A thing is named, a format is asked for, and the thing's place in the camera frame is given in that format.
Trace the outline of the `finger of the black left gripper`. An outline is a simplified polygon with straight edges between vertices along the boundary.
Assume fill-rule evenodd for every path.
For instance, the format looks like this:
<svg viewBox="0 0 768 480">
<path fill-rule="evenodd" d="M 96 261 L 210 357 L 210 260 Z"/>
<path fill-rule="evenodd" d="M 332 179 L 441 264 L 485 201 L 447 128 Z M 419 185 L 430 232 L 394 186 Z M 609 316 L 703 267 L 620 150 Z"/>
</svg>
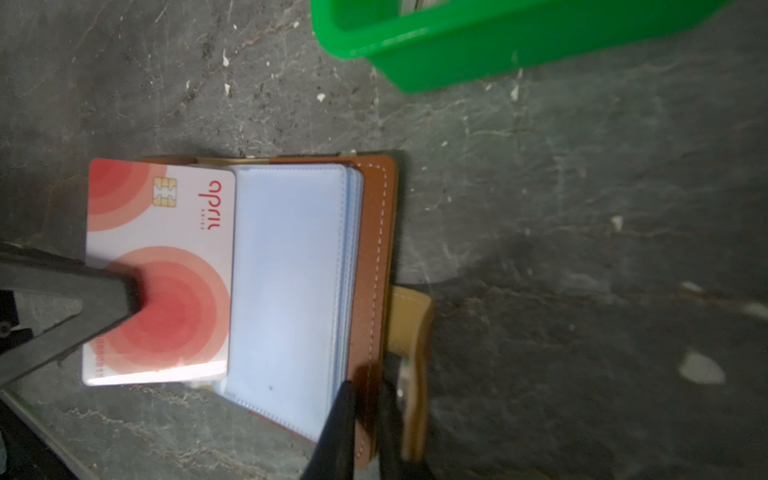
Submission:
<svg viewBox="0 0 768 480">
<path fill-rule="evenodd" d="M 131 276 L 1 244 L 1 385 L 60 360 L 140 310 Z"/>
</svg>

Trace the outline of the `green plastic card bin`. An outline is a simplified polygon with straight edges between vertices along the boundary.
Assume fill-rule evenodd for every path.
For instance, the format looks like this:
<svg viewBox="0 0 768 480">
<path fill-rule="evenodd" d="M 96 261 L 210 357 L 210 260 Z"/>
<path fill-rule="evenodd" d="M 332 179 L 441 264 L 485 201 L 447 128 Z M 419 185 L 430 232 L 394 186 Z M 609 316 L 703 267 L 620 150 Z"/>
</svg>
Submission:
<svg viewBox="0 0 768 480">
<path fill-rule="evenodd" d="M 446 1 L 400 15 L 399 1 L 313 1 L 332 56 L 365 59 L 403 93 L 422 93 L 694 27 L 712 1 Z"/>
</svg>

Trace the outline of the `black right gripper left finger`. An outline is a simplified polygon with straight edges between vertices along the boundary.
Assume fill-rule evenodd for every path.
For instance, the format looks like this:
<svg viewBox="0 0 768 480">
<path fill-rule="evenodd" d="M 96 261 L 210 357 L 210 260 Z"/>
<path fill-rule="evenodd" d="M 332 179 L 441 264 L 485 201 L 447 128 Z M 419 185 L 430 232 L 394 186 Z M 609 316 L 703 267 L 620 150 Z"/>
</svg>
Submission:
<svg viewBox="0 0 768 480">
<path fill-rule="evenodd" d="M 344 381 L 301 480 L 351 480 L 354 476 L 356 393 Z"/>
</svg>

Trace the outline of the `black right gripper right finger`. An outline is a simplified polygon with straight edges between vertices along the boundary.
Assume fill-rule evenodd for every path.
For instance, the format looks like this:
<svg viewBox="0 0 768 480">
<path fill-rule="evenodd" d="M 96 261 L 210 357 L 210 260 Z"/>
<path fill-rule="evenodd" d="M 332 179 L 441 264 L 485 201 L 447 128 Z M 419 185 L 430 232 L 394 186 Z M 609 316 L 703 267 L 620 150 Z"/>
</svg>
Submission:
<svg viewBox="0 0 768 480">
<path fill-rule="evenodd" d="M 401 453 L 404 439 L 404 411 L 398 404 L 397 380 L 400 359 L 385 359 L 379 389 L 377 445 L 379 473 L 383 480 L 434 480 L 435 476 L 424 460 L 406 460 Z"/>
</svg>

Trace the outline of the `brown leather card holder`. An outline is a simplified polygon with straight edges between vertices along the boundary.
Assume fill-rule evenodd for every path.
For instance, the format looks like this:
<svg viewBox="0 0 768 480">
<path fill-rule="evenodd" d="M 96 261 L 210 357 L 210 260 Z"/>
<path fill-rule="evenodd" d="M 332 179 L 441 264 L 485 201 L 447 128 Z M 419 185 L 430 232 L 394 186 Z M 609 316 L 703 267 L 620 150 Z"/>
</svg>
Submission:
<svg viewBox="0 0 768 480">
<path fill-rule="evenodd" d="M 364 178 L 356 254 L 347 379 L 356 393 L 354 469 L 378 457 L 379 389 L 385 359 L 400 359 L 398 404 L 404 411 L 401 453 L 424 460 L 429 419 L 427 365 L 435 303 L 421 292 L 391 286 L 398 167 L 389 155 L 275 157 L 277 164 L 340 164 Z"/>
</svg>

